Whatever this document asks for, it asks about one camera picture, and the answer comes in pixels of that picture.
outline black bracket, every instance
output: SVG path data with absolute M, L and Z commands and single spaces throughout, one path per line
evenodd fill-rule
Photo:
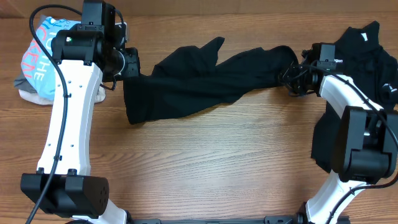
M 22 192 L 36 203 L 48 177 L 48 174 L 42 172 L 23 174 Z M 102 177 L 76 175 L 76 170 L 70 169 L 68 175 L 54 175 L 40 209 L 62 218 L 70 218 L 73 215 L 98 218 L 105 212 L 108 199 L 108 180 Z
M 131 224 L 161 224 L 161 220 L 155 219 L 147 219 L 147 220 L 132 220 Z
M 264 224 L 296 224 L 296 223 L 294 223 L 294 217 L 291 215 L 279 215 L 279 216 L 265 217 Z

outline wood grain surface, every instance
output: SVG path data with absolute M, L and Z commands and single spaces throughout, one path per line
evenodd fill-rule
M 397 12 L 396 0 L 107 0 L 120 9 L 123 16 L 176 16 L 220 15 L 246 13 L 295 13 L 295 12 Z M 82 9 L 82 0 L 2 0 L 7 13 L 2 16 L 29 18 L 33 10 L 46 4 L 62 4 Z M 63 9 L 45 9 L 45 15 L 73 16 Z
M 334 42 L 349 26 L 381 23 L 380 41 L 398 57 L 398 13 L 128 17 L 142 73 L 184 45 L 222 36 L 219 62 L 255 47 Z M 51 106 L 22 100 L 12 81 L 32 39 L 27 19 L 0 20 L 0 223 L 24 223 L 34 204 L 19 189 L 35 172 Z M 181 119 L 130 125 L 122 84 L 96 104 L 90 139 L 92 175 L 106 177 L 110 199 L 134 218 L 262 218 L 293 214 L 328 174 L 310 158 L 313 127 L 325 111 L 315 96 L 284 88 L 252 91 Z M 398 187 L 368 190 L 345 210 L 353 223 L 396 223 Z M 39 212 L 34 223 L 65 223 Z

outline blue printed fabric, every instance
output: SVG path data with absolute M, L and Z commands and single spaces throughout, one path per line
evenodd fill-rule
M 36 30 L 36 34 L 50 55 L 52 55 L 51 41 L 57 32 L 62 29 L 68 30 L 78 23 L 80 22 L 66 19 L 55 20 L 52 17 L 47 17 Z M 54 100 L 55 75 L 57 72 L 35 40 L 32 40 L 27 52 L 25 52 L 21 68 L 24 76 L 36 89 L 39 96 Z

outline white cloth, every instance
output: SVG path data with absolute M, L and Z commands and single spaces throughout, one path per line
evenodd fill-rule
M 46 98 L 40 97 L 37 93 L 29 93 L 24 90 L 19 90 L 19 95 L 22 99 L 38 105 L 52 105 L 53 101 Z M 95 96 L 95 103 L 99 103 L 105 100 L 105 89 L 99 87 L 97 95 Z

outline wooden table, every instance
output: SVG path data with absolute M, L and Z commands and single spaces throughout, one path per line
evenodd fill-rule
M 142 73 L 184 45 L 225 37 L 222 62 L 255 47 L 334 42 L 349 26 L 381 23 L 380 41 L 398 57 L 398 13 L 263 14 L 130 17 L 128 46 Z M 0 20 L 0 223 L 24 223 L 33 203 L 19 189 L 33 173 L 47 138 L 51 106 L 22 100 L 12 81 L 32 39 L 27 19 Z M 290 98 L 284 88 L 253 91 L 233 105 L 182 118 L 130 125 L 123 88 L 95 105 L 92 175 L 106 177 L 110 199 L 134 218 L 262 218 L 293 214 L 328 174 L 310 158 L 325 101 Z M 361 193 L 345 210 L 353 223 L 395 223 L 398 186 Z M 34 223 L 65 223 L 41 211 Z

